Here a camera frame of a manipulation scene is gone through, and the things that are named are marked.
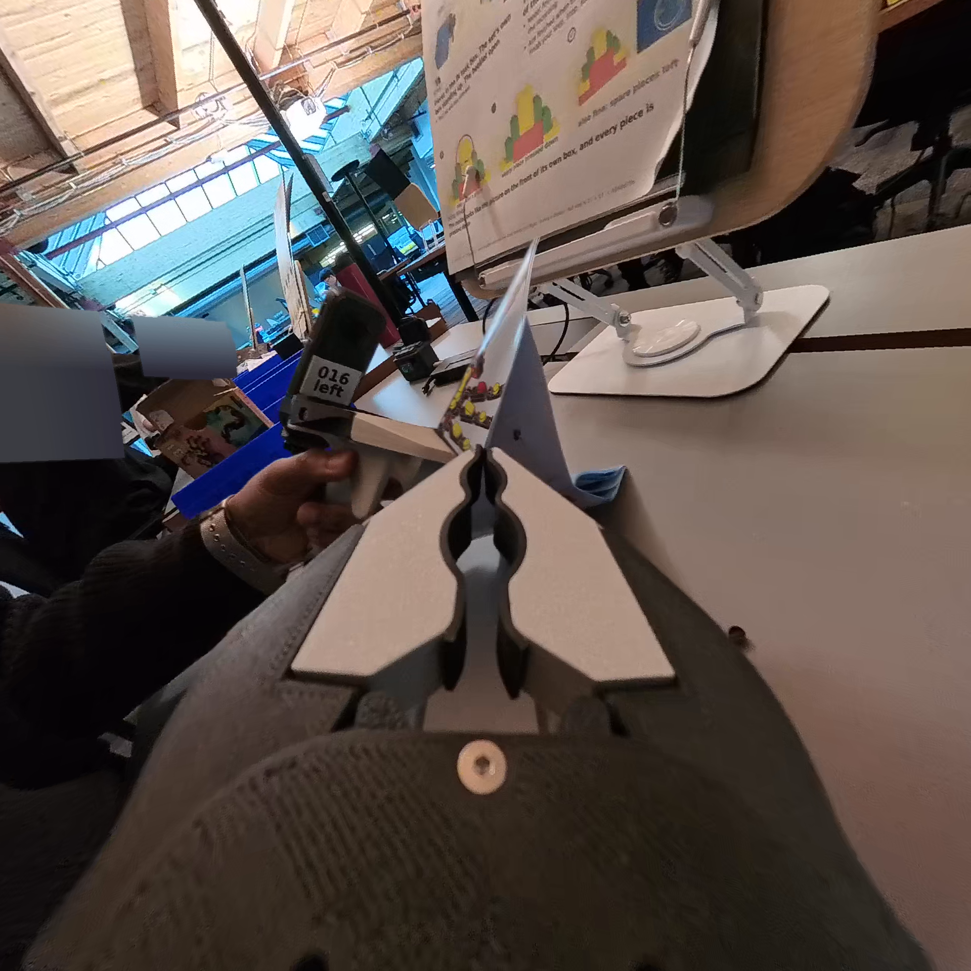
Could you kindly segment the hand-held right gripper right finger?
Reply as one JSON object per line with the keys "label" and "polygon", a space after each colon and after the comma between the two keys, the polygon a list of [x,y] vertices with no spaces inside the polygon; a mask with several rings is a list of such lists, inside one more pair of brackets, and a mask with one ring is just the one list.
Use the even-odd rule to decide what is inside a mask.
{"label": "hand-held right gripper right finger", "polygon": [[674,682],[592,518],[502,449],[488,451],[488,499],[505,569],[497,662],[511,697],[593,697]]}

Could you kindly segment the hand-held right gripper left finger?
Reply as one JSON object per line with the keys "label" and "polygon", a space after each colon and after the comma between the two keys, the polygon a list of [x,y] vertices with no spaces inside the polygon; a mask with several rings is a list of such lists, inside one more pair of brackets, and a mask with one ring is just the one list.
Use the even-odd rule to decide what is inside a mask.
{"label": "hand-held right gripper left finger", "polygon": [[362,690],[455,688],[466,658],[465,581],[482,449],[371,516],[295,654],[298,678]]}

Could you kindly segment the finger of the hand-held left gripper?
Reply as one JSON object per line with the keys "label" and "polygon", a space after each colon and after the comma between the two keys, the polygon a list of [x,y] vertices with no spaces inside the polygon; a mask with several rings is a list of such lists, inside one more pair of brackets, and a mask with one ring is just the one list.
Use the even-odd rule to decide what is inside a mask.
{"label": "finger of the hand-held left gripper", "polygon": [[455,456],[436,428],[359,411],[350,420],[348,437],[358,445],[437,463],[448,463]]}
{"label": "finger of the hand-held left gripper", "polygon": [[402,495],[448,464],[448,458],[391,456],[383,460],[383,495]]}

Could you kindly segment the lego instruction booklet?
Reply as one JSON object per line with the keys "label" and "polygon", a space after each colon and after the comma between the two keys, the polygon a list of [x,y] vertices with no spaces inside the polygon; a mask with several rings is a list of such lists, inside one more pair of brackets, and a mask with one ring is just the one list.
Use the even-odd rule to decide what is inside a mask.
{"label": "lego instruction booklet", "polygon": [[527,320],[533,241],[492,313],[479,347],[436,425],[456,455],[502,449],[582,509],[613,502],[624,466],[573,475],[567,468],[540,353]]}

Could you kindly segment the person's left forearm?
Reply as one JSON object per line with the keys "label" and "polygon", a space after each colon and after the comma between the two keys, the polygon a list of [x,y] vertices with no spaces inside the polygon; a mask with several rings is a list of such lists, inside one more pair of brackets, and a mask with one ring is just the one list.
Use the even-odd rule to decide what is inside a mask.
{"label": "person's left forearm", "polygon": [[264,599],[205,548],[196,521],[108,548],[48,598],[2,590],[2,784],[99,771],[101,737]]}

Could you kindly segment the person's left hand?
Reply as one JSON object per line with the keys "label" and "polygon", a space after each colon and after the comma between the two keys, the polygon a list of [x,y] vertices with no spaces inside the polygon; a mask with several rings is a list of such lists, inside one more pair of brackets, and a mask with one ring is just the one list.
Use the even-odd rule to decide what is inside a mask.
{"label": "person's left hand", "polygon": [[325,498],[329,484],[358,466],[352,451],[313,449],[279,459],[226,500],[234,535],[276,564],[295,564],[322,550],[358,522],[348,505]]}

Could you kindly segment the black device with display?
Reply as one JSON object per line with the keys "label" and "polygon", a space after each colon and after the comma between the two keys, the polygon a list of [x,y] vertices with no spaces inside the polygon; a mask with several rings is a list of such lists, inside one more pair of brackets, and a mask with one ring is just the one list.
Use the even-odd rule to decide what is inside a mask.
{"label": "black device with display", "polygon": [[435,371],[439,358],[430,341],[399,345],[392,349],[394,364],[408,383],[425,382]]}

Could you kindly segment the blue plastic bin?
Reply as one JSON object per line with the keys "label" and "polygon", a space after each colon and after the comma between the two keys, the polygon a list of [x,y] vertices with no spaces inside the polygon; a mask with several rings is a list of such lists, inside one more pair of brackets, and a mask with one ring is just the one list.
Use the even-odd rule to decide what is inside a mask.
{"label": "blue plastic bin", "polygon": [[281,404],[287,395],[300,354],[281,358],[272,354],[260,361],[249,361],[254,367],[241,371],[235,378],[236,387],[246,395],[271,425],[279,423]]}

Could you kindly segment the printed cardboard box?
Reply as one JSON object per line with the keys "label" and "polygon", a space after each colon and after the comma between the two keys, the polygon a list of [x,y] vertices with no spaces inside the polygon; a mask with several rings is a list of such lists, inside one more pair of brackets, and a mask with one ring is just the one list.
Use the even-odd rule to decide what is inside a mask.
{"label": "printed cardboard box", "polygon": [[140,398],[130,414],[147,445],[193,479],[273,425],[228,379],[168,380]]}

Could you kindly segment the blue bin with tag sticker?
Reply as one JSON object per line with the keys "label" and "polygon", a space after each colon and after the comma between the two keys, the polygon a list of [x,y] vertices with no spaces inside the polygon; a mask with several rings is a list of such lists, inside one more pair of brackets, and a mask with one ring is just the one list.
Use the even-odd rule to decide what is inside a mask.
{"label": "blue bin with tag sticker", "polygon": [[276,423],[251,442],[174,492],[173,503],[184,519],[192,519],[241,490],[256,474],[289,455],[283,427]]}

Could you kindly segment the white metal document stand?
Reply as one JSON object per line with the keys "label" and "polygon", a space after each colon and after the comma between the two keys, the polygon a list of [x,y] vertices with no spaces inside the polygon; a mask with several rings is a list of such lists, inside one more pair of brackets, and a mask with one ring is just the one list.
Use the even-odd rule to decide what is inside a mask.
{"label": "white metal document stand", "polygon": [[[540,289],[564,300],[604,330],[550,382],[557,395],[722,398],[766,379],[830,298],[822,285],[764,289],[702,231],[714,215],[708,196],[682,195],[612,220],[604,229],[539,254],[532,267]],[[676,247],[727,292],[722,298],[625,311],[586,295],[565,276],[621,244],[660,244],[686,231]]]}

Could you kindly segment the black pole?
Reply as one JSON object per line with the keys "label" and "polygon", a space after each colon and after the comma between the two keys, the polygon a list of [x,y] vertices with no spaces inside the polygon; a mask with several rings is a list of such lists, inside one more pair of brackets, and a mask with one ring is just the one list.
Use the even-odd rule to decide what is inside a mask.
{"label": "black pole", "polygon": [[289,124],[275,104],[270,89],[258,72],[250,64],[248,56],[237,42],[228,22],[214,1],[196,1],[195,5],[212,30],[214,39],[225,52],[247,91],[265,116],[274,132],[278,135],[285,151],[295,168],[305,181],[311,194],[322,208],[323,215],[332,225],[338,237],[346,246],[352,264],[358,267],[365,281],[373,289],[376,298],[391,321],[398,326],[403,319],[390,292],[379,279],[377,272],[365,257],[354,233],[346,223],[342,212],[334,203],[329,190],[325,187],[320,165],[301,148],[300,141],[294,137]]}

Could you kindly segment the wooden stand board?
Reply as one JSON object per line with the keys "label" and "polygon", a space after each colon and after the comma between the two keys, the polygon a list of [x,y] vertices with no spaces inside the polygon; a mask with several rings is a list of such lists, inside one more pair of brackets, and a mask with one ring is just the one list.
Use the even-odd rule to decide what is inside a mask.
{"label": "wooden stand board", "polygon": [[[849,130],[872,69],[878,2],[766,2],[767,29],[756,148],[749,170],[709,193],[683,190],[685,119],[658,170],[649,194],[639,202],[538,242],[537,256],[604,229],[612,220],[641,212],[682,195],[708,196],[714,215],[702,237],[723,236],[763,222],[794,201],[819,175],[836,144]],[[682,231],[660,244],[621,244],[621,253],[593,259],[587,270],[672,249],[686,242]],[[518,249],[478,269],[455,276],[486,294],[502,289],[515,273]]]}

